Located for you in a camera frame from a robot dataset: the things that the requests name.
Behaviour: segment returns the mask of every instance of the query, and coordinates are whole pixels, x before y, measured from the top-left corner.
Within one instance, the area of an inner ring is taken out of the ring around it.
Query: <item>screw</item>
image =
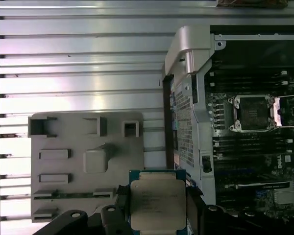
[[[251,211],[247,211],[247,212],[245,212],[245,215],[247,215],[249,217],[254,217],[255,216],[255,213],[254,212],[251,212]]]
[[[210,207],[208,207],[208,209],[212,212],[216,212],[218,210],[218,208],[215,206],[210,206]]]

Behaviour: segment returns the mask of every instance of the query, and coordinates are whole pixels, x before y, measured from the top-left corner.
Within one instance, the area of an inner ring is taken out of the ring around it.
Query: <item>cpu socket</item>
[[[274,122],[274,99],[268,94],[237,95],[228,99],[233,104],[233,132],[265,132],[276,127]]]

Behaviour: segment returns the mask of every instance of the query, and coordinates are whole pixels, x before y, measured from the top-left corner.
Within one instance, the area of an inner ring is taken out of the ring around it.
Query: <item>metal frame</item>
[[[165,77],[174,75],[175,94],[182,91],[190,101],[192,120],[192,158],[194,165],[181,161],[204,193],[207,204],[216,203],[211,122],[206,110],[204,76],[211,68],[211,56],[226,47],[226,41],[294,40],[294,35],[255,34],[222,35],[209,25],[184,26],[176,33],[165,58]],[[196,74],[198,103],[192,102],[191,76]]]

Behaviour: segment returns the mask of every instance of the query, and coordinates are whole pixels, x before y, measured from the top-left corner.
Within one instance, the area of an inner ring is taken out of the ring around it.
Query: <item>metal mesh grille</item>
[[[178,121],[177,142],[180,160],[194,167],[191,100],[180,92],[176,95],[175,101],[176,118]]]

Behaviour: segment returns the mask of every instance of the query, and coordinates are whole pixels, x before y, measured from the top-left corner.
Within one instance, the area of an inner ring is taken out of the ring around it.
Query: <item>corrugated metal panel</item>
[[[145,165],[165,166],[160,70],[174,33],[187,24],[294,25],[294,3],[279,11],[214,5],[0,0],[0,154],[5,157],[0,159],[0,215],[7,220],[1,222],[1,234],[32,234],[45,225],[28,219],[28,116],[142,112]]]

